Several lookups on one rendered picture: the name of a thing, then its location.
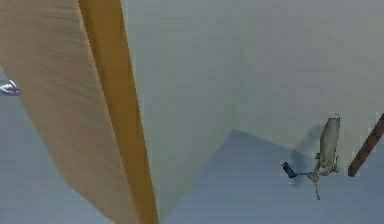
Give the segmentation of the tan wooden room door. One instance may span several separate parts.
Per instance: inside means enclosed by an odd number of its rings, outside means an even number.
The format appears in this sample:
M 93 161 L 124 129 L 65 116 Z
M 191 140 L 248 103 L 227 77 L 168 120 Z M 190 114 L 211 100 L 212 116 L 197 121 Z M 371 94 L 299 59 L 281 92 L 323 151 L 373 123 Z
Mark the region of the tan wooden room door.
M 0 67 L 67 185 L 114 224 L 160 224 L 122 0 L 0 0 Z

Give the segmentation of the brown wooden furniture leg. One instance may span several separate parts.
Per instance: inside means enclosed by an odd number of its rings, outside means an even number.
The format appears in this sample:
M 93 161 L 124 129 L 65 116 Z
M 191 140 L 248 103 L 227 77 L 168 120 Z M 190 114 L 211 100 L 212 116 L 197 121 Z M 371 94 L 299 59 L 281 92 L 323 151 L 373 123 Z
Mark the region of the brown wooden furniture leg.
M 380 141 L 381 137 L 384 135 L 384 113 L 380 116 L 377 123 L 373 127 L 372 131 L 366 138 L 364 144 L 361 146 L 360 150 L 354 157 L 348 168 L 348 176 L 354 177 L 362 165 L 367 160 L 370 153 L 373 151 L 377 143 Z

